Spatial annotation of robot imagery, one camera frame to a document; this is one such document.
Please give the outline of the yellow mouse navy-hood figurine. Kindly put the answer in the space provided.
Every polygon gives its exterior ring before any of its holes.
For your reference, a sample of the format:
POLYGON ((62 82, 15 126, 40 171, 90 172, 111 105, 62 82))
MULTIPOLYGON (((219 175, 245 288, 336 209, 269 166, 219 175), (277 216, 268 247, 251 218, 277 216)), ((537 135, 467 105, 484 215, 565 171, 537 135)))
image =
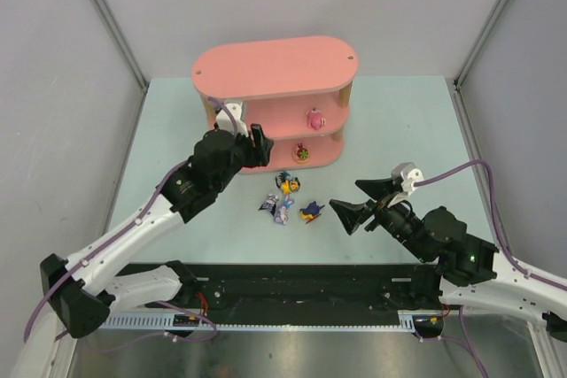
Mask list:
POLYGON ((324 204, 318 204, 316 201, 312 201, 306 207, 299 209, 299 215, 307 224, 320 217, 324 207, 324 204))

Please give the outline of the pink bear strawberry figurine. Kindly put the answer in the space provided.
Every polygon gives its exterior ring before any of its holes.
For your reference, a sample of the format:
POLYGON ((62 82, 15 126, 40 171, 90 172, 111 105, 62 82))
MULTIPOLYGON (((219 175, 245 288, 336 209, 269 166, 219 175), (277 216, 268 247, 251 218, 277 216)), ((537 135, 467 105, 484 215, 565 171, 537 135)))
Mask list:
POLYGON ((303 143, 297 143, 292 150, 292 159, 297 164, 306 164, 310 161, 310 151, 303 143))

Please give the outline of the yellow mouse dragon-costume figurine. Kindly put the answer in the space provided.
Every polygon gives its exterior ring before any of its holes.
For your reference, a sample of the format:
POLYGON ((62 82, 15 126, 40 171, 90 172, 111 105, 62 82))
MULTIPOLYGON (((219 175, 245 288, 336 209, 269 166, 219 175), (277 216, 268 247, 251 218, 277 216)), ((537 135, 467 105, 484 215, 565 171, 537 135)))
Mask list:
POLYGON ((290 195, 298 192, 301 187, 300 180, 297 176, 292 176, 286 171, 282 171, 275 177, 276 187, 284 194, 290 195))

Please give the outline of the black purple-bow imp figurine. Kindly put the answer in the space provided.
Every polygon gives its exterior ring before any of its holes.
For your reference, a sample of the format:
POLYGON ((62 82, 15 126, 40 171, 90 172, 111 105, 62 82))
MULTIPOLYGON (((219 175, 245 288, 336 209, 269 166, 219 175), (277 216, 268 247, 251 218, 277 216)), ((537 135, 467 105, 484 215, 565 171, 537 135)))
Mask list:
POLYGON ((280 197, 277 194, 268 194, 266 199, 262 202, 259 211, 266 211, 272 216, 275 215, 280 197))

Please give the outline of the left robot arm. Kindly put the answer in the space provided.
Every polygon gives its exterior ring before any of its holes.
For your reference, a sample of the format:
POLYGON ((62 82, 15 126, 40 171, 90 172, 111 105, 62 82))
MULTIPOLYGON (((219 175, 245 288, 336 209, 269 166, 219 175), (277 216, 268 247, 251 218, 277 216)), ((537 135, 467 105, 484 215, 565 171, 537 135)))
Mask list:
POLYGON ((212 205, 241 169, 268 165, 273 140, 259 124, 250 131, 206 132, 123 224, 67 258, 51 254, 42 261, 41 303, 50 305, 71 337, 90 335, 115 312, 151 303, 186 305, 196 296, 198 280, 178 260, 143 273, 120 271, 141 249, 212 205))

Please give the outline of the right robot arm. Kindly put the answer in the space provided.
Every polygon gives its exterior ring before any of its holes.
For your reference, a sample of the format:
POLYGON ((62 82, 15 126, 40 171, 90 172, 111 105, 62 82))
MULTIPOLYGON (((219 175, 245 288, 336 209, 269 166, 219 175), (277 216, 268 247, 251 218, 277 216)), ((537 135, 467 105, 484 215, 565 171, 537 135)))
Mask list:
POLYGON ((437 275, 434 295, 444 305, 492 310, 543 326, 556 340, 566 339, 566 284, 538 277, 510 262, 494 243, 470 234, 464 222, 440 206, 418 217, 397 198, 399 181, 358 180, 369 195, 362 204, 330 200, 347 234, 382 228, 437 275))

